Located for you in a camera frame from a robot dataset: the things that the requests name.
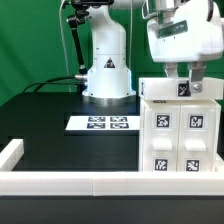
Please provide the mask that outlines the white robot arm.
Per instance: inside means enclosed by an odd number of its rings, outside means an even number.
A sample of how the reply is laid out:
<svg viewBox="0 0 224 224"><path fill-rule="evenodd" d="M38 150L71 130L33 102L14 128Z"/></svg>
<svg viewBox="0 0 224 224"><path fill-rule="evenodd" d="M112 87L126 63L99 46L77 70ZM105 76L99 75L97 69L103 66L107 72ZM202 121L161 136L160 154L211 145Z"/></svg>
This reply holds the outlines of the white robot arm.
<svg viewBox="0 0 224 224"><path fill-rule="evenodd" d="M136 95L126 66L126 31L111 19L110 9L140 7L147 21L152 59L165 65L166 75L178 77L177 65L189 64L190 95L203 91L205 63L224 50L223 25L214 0L111 0L87 9L93 40L93 64L83 95L91 100L120 101Z"/></svg>

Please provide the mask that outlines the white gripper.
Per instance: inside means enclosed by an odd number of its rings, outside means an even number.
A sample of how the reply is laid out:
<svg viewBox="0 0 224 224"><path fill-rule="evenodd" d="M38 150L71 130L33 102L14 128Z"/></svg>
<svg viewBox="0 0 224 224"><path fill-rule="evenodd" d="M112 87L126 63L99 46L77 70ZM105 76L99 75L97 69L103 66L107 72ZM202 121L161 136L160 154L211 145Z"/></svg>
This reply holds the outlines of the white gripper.
<svg viewBox="0 0 224 224"><path fill-rule="evenodd" d="M203 89L204 61L219 59L224 49L219 8L213 3L212 18L208 21L208 7L208 0L189 0L175 10L169 23L162 24L157 17L147 22L153 61L166 62L164 70L169 78L178 77L178 64L171 62L190 62L191 92Z"/></svg>

